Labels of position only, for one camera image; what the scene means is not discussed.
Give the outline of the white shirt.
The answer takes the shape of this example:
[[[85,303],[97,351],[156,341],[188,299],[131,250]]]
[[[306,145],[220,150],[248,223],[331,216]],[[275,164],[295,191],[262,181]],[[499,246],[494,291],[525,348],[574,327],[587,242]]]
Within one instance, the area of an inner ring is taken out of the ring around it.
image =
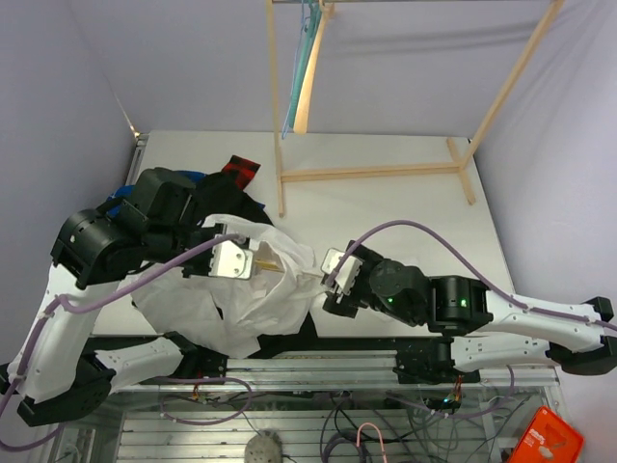
[[[258,269],[249,280],[184,278],[174,268],[130,293],[152,328],[178,332],[190,342],[242,359],[260,350],[261,335],[300,331],[313,299],[322,293],[315,253],[271,225],[213,214],[207,226],[230,227],[259,243],[256,257],[279,271]]]

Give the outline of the yellow plastic hanger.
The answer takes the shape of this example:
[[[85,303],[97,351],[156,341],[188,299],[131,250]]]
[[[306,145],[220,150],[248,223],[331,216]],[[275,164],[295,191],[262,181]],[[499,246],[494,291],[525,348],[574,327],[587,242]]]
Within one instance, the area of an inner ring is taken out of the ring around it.
[[[275,262],[257,259],[255,266],[260,270],[282,273],[283,269],[279,267]]]

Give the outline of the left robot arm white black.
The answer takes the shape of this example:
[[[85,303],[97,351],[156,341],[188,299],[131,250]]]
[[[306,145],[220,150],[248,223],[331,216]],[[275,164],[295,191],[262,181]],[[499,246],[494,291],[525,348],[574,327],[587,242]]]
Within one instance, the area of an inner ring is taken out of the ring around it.
[[[54,242],[36,320],[15,358],[1,367],[1,394],[20,397],[29,426],[72,422],[127,385],[158,377],[185,383],[198,347],[176,332],[112,349],[90,338],[101,310],[174,268],[209,273],[222,230],[207,228],[207,176],[153,168],[123,194],[71,215]]]

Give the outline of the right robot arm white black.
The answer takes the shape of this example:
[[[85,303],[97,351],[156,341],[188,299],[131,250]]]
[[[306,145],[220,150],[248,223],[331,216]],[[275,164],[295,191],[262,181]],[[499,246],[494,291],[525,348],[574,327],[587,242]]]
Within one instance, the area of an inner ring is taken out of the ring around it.
[[[331,248],[321,271],[328,284],[323,309],[349,318],[369,309],[434,334],[420,363],[431,381],[482,368],[559,366],[572,375],[604,375],[616,367],[608,299],[554,303],[505,293],[480,280],[426,276],[413,265],[361,246],[351,256]]]

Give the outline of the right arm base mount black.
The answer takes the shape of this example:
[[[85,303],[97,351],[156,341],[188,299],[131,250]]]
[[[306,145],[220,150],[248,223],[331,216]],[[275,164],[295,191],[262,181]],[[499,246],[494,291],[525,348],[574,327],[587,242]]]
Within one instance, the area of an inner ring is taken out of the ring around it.
[[[480,373],[461,372],[455,367],[452,355],[453,338],[411,338],[398,340],[394,350],[395,366],[392,371],[400,384],[438,385],[454,383],[479,383]]]

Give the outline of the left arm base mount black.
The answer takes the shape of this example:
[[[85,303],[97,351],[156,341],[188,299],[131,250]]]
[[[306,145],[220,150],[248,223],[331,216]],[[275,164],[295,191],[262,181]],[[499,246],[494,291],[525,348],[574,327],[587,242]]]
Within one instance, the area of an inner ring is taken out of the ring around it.
[[[199,347],[183,355],[179,366],[168,374],[174,379],[221,377],[227,371],[228,356]]]

